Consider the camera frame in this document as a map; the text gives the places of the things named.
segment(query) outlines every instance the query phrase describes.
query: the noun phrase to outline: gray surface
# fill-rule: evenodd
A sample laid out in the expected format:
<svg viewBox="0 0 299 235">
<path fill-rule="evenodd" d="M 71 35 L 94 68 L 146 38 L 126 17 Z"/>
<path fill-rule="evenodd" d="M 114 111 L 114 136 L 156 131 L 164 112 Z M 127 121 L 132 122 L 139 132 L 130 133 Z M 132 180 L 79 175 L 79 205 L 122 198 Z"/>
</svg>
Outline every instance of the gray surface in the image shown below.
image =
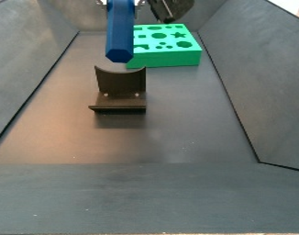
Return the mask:
<svg viewBox="0 0 299 235">
<path fill-rule="evenodd" d="M 212 63 L 147 69 L 146 115 L 96 115 L 106 34 L 83 33 L 0 139 L 0 163 L 255 162 Z"/>
<path fill-rule="evenodd" d="M 0 133 L 76 33 L 46 0 L 0 3 Z"/>
<path fill-rule="evenodd" d="M 187 15 L 178 20 L 187 24 L 190 30 L 196 31 L 210 17 L 215 14 L 227 0 L 198 0 Z M 96 0 L 50 0 L 50 3 L 62 11 L 66 18 L 80 31 L 106 31 L 106 11 L 100 9 Z M 158 21 L 150 9 L 150 5 L 138 12 L 135 24 L 155 24 Z"/>
<path fill-rule="evenodd" d="M 261 164 L 0 165 L 0 234 L 299 232 L 299 173 Z"/>
<path fill-rule="evenodd" d="M 299 169 L 299 18 L 231 0 L 200 33 L 262 162 Z"/>
</svg>

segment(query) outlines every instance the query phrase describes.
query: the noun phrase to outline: gray wall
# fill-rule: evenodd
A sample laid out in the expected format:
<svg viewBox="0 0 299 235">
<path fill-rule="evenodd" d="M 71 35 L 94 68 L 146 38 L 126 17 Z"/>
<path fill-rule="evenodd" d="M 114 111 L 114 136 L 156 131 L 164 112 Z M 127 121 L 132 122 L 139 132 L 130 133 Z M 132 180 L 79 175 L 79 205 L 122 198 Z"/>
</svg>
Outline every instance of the gray wall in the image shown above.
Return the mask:
<svg viewBox="0 0 299 235">
<path fill-rule="evenodd" d="M 195 6 L 178 22 L 186 23 L 196 31 L 215 14 L 227 0 L 196 0 Z M 80 31 L 104 31 L 107 27 L 106 11 L 100 9 L 95 0 L 50 0 L 62 11 L 66 18 Z M 156 24 L 150 5 L 138 14 L 136 24 Z"/>
<path fill-rule="evenodd" d="M 200 34 L 261 161 L 299 169 L 299 18 L 230 0 Z"/>
<path fill-rule="evenodd" d="M 0 3 L 0 133 L 76 34 L 46 0 Z"/>
</svg>

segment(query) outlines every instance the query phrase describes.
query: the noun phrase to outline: circular hole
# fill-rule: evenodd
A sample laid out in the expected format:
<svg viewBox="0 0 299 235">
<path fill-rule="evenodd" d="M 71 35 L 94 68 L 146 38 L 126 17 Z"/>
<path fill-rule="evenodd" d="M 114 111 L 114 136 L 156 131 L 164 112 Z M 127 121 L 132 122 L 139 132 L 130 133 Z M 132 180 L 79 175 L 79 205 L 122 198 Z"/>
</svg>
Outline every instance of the circular hole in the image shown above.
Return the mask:
<svg viewBox="0 0 299 235">
<path fill-rule="evenodd" d="M 155 39 L 164 39 L 167 37 L 167 35 L 164 33 L 155 33 L 155 34 L 152 34 L 152 37 Z"/>
<path fill-rule="evenodd" d="M 180 48 L 190 48 L 192 46 L 192 43 L 188 41 L 179 41 L 176 42 L 176 46 Z"/>
<path fill-rule="evenodd" d="M 150 29 L 150 30 L 160 30 L 160 29 L 163 29 L 163 27 L 160 27 L 160 26 L 152 26 L 152 27 L 148 27 L 148 29 Z"/>
</svg>

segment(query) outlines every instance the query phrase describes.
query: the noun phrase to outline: dark brown object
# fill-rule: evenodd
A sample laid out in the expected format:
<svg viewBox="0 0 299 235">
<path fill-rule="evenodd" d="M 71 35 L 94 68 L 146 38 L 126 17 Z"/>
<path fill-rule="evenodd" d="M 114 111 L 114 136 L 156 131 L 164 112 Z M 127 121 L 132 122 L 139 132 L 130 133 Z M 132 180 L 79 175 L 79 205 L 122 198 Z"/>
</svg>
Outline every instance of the dark brown object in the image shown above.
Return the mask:
<svg viewBox="0 0 299 235">
<path fill-rule="evenodd" d="M 98 101 L 90 108 L 96 112 L 146 111 L 146 68 L 118 73 L 96 68 Z"/>
</svg>

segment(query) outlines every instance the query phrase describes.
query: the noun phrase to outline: green shape sorter block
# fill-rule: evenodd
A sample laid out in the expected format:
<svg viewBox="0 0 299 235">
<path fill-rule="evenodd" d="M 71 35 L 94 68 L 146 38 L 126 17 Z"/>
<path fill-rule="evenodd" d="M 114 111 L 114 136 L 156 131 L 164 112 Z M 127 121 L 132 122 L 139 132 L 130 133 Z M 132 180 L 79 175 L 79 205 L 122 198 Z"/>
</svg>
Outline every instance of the green shape sorter block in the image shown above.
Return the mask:
<svg viewBox="0 0 299 235">
<path fill-rule="evenodd" d="M 202 47 L 184 24 L 136 25 L 128 69 L 199 65 Z"/>
</svg>

